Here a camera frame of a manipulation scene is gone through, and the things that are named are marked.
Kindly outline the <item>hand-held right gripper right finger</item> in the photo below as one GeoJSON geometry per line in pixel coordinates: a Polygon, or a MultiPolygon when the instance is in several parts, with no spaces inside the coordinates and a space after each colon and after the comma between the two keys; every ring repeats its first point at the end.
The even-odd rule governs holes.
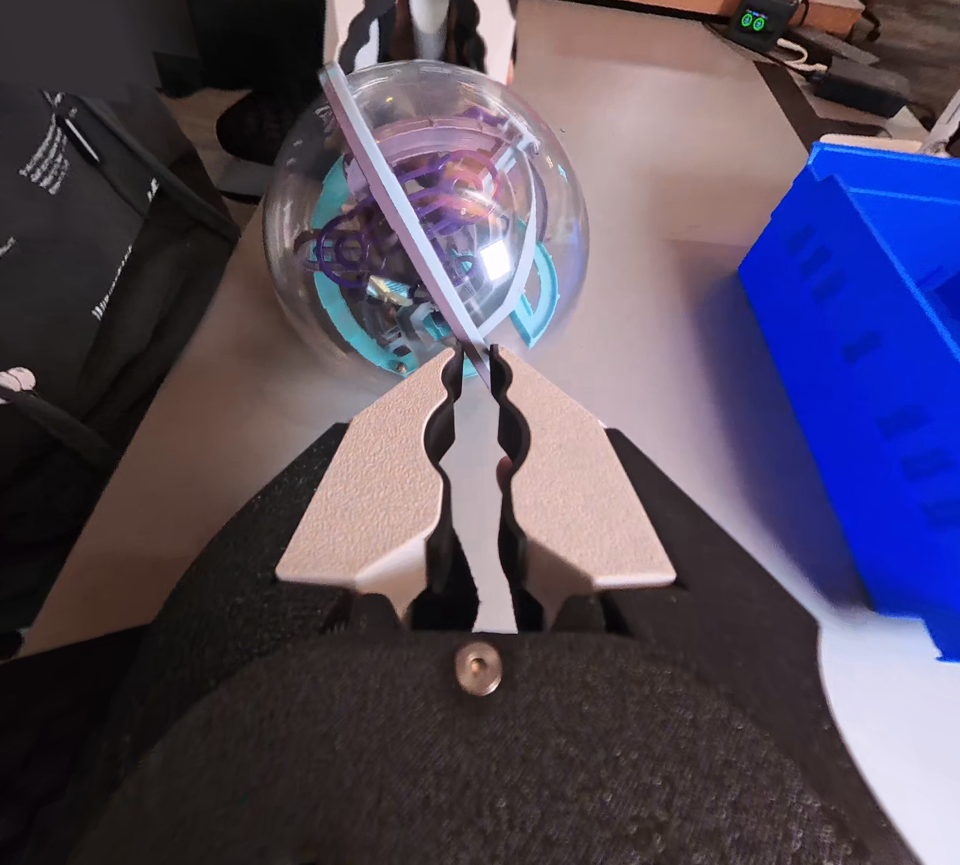
{"type": "Polygon", "coordinates": [[[602,422],[508,348],[489,359],[510,464],[498,532],[510,587],[570,599],[672,585],[675,567],[602,422]]]}

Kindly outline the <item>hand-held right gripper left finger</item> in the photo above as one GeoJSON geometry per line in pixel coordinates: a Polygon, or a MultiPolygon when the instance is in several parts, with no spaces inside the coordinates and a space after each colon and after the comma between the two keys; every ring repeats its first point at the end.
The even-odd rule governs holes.
{"type": "Polygon", "coordinates": [[[437,529],[443,478],[426,428],[450,398],[444,349],[354,415],[275,567],[284,583],[383,595],[410,604],[427,587],[427,540],[437,529]]]}

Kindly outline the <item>clear maze ball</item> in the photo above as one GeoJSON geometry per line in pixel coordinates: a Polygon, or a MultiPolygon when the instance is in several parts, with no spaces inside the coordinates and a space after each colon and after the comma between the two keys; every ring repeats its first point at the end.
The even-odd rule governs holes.
{"type": "Polygon", "coordinates": [[[505,85],[426,60],[319,73],[284,141],[262,235],[298,337],[384,387],[444,348],[559,338],[590,257],[557,134],[505,85]]]}

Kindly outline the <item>person's left forearm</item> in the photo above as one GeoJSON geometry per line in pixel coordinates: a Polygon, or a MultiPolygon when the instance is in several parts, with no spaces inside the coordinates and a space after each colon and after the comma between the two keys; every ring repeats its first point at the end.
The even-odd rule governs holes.
{"type": "Polygon", "coordinates": [[[186,0],[186,7],[197,55],[162,58],[160,90],[174,99],[245,91],[218,118],[218,142],[242,162],[274,164],[320,95],[326,0],[186,0]]]}

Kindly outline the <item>black digital timer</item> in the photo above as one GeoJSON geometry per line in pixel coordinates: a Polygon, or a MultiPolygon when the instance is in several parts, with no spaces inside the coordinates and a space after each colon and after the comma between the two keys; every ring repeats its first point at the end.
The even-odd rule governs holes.
{"type": "Polygon", "coordinates": [[[794,20],[806,21],[810,0],[740,0],[722,31],[725,40],[750,52],[767,55],[794,20]]]}

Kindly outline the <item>blue plastic bin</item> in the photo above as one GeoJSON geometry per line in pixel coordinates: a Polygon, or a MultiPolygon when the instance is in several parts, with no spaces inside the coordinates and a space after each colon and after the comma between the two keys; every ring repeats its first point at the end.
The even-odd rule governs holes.
{"type": "Polygon", "coordinates": [[[959,659],[958,159],[828,143],[738,267],[870,606],[959,659]]]}

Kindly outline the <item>black power adapter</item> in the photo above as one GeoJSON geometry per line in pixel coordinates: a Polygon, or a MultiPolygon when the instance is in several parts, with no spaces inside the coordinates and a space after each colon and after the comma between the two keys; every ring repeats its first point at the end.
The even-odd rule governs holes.
{"type": "Polygon", "coordinates": [[[825,101],[882,118],[894,117],[911,101],[905,77],[842,56],[835,56],[810,84],[814,95],[825,101]]]}

